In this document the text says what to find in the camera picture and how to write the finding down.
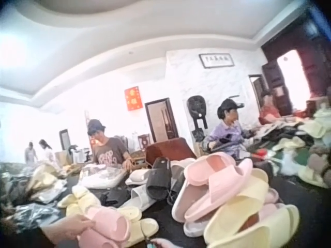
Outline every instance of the gray t-shirt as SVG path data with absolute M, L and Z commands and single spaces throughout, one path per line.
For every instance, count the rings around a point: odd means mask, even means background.
M 93 150 L 93 162 L 107 166 L 123 164 L 123 154 L 128 151 L 118 138 L 109 138 L 103 146 L 96 146 Z

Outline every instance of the person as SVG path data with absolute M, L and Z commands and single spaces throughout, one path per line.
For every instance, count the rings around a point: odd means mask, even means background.
M 211 150 L 218 142 L 228 143 L 232 145 L 225 147 L 222 151 L 233 156 L 234 158 L 240 157 L 241 143 L 245 138 L 252 136 L 250 131 L 244 131 L 238 121 L 238 111 L 241 108 L 232 99 L 227 98 L 217 109 L 217 116 L 220 119 L 219 125 L 214 127 L 210 135 L 208 135 L 203 141 L 203 147 L 207 147 L 207 150 Z
M 12 232 L 6 232 L 7 226 L 13 226 Z M 63 240 L 75 239 L 88 228 L 93 228 L 94 221 L 83 215 L 71 215 L 45 227 L 37 227 L 16 233 L 15 225 L 1 219 L 0 240 L 4 248 L 54 248 Z
M 61 167 L 58 165 L 58 161 L 56 159 L 55 153 L 53 152 L 52 147 L 44 140 L 41 139 L 39 141 L 39 145 L 42 149 L 45 150 L 44 159 L 50 162 L 50 164 L 54 167 L 54 169 L 59 172 L 61 171 Z
M 92 151 L 93 162 L 106 166 L 121 164 L 124 169 L 132 170 L 131 156 L 127 148 L 120 139 L 106 137 L 105 128 L 97 119 L 92 119 L 87 124 L 87 134 L 99 142 L 99 145 L 95 146 Z
M 263 91 L 261 93 L 261 98 L 263 99 L 263 106 L 260 110 L 260 118 L 269 123 L 274 123 L 280 120 L 281 116 L 279 110 L 274 106 L 273 95 L 271 92 L 269 90 Z
M 24 157 L 25 157 L 25 163 L 27 164 L 34 163 L 35 158 L 36 160 L 38 160 L 36 150 L 33 148 L 32 142 L 29 142 L 29 146 L 25 149 Z

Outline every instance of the red decoration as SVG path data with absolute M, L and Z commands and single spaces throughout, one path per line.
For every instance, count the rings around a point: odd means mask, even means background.
M 126 89 L 124 93 L 128 111 L 138 110 L 143 107 L 138 86 Z

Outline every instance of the human hand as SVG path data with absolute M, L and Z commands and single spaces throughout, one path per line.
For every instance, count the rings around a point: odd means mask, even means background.
M 62 240 L 75 239 L 88 228 L 94 227 L 94 221 L 76 214 L 65 217 L 49 226 L 42 227 L 46 237 L 53 243 L 58 244 Z
M 180 248 L 168 239 L 152 239 L 151 242 L 155 244 L 157 248 Z
M 133 165 L 131 159 L 127 159 L 123 162 L 123 168 L 128 171 L 130 171 L 134 168 L 134 165 Z
M 208 143 L 208 147 L 209 147 L 209 149 L 213 149 L 214 146 L 216 145 L 216 143 L 217 143 L 217 141 L 211 141 L 211 142 L 209 142 L 209 143 Z

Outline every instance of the man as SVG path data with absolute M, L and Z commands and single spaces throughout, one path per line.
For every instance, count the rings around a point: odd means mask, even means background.
M 277 120 L 280 120 L 281 116 L 279 110 L 274 106 L 273 95 L 271 92 L 262 92 L 261 98 L 263 99 L 263 107 L 260 111 L 260 118 L 269 123 L 274 123 Z
M 96 164 L 114 166 L 121 164 L 124 169 L 133 169 L 131 156 L 118 138 L 109 138 L 104 134 L 105 126 L 100 120 L 92 119 L 87 125 L 87 134 L 97 140 L 100 144 L 93 149 L 93 161 Z
M 38 160 L 36 150 L 33 148 L 33 143 L 29 142 L 29 146 L 25 149 L 24 152 L 25 163 L 30 164 Z

